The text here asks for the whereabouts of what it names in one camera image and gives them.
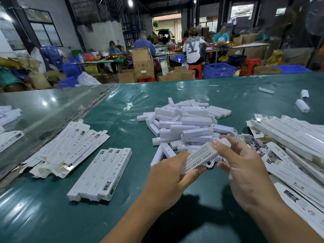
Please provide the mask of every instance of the pile of white devices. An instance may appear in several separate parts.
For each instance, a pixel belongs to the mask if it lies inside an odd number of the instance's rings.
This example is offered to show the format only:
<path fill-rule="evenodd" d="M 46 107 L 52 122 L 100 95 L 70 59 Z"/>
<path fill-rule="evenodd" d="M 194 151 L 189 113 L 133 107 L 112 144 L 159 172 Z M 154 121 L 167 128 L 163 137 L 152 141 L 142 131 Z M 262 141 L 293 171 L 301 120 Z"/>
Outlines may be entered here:
<path fill-rule="evenodd" d="M 5 130 L 0 126 L 0 153 L 24 136 L 24 133 L 19 130 L 9 132 L 4 131 Z"/>
<path fill-rule="evenodd" d="M 256 118 L 247 125 L 267 171 L 282 182 L 275 184 L 279 194 L 324 237 L 324 125 L 285 115 Z"/>
<path fill-rule="evenodd" d="M 110 137 L 106 133 L 90 130 L 82 119 L 70 122 L 55 139 L 22 162 L 19 172 L 33 167 L 30 173 L 35 178 L 46 178 L 51 173 L 65 178 Z"/>
<path fill-rule="evenodd" d="M 168 102 L 166 106 L 155 108 L 154 112 L 137 116 L 137 121 L 146 121 L 156 136 L 152 139 L 153 146 L 159 146 L 151 167 L 164 156 L 175 156 L 174 150 L 192 153 L 184 164 L 184 174 L 194 167 L 213 161 L 218 154 L 211 145 L 212 141 L 234 131 L 233 127 L 218 125 L 217 120 L 229 116 L 232 111 L 195 100 L 175 104 L 172 98 L 168 98 Z"/>
<path fill-rule="evenodd" d="M 72 201 L 81 198 L 100 201 L 111 200 L 124 170 L 131 158 L 130 148 L 102 149 L 68 192 Z"/>
<path fill-rule="evenodd" d="M 10 123 L 21 116 L 21 109 L 12 109 L 11 106 L 0 106 L 0 126 Z"/>

